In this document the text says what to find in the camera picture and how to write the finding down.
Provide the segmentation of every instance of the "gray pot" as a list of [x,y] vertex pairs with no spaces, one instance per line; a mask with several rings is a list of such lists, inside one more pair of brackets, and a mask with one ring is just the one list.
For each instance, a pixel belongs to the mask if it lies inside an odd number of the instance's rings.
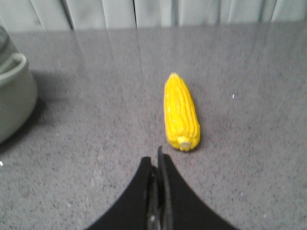
[[9,40],[0,53],[0,143],[22,126],[37,100],[28,59],[21,53],[11,53],[15,50]]

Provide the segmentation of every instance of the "white curtain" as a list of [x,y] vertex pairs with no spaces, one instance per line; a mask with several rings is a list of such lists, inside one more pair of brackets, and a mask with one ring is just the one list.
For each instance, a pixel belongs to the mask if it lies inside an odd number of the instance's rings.
[[307,0],[0,0],[8,31],[306,20]]

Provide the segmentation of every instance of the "table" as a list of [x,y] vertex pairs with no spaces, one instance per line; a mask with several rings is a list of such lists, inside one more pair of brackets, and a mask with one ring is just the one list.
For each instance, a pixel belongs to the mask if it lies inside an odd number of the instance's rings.
[[[39,100],[0,146],[0,228],[84,229],[162,145],[190,187],[242,229],[307,229],[307,23],[11,34]],[[178,72],[202,136],[165,138]]]

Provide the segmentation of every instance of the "yellow corn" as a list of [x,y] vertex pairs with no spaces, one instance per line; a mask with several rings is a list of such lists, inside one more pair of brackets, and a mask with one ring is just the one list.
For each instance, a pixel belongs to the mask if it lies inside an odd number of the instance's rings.
[[164,122],[167,141],[175,148],[189,151],[201,139],[195,106],[186,83],[171,73],[164,90]]

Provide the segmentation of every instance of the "speckled countertop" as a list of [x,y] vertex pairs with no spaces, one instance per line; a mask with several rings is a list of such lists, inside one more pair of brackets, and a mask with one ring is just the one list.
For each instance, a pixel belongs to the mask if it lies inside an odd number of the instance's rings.
[[[11,34],[39,101],[0,145],[0,229],[82,230],[163,145],[242,230],[307,229],[307,23]],[[187,82],[202,136],[165,139],[164,83]]]

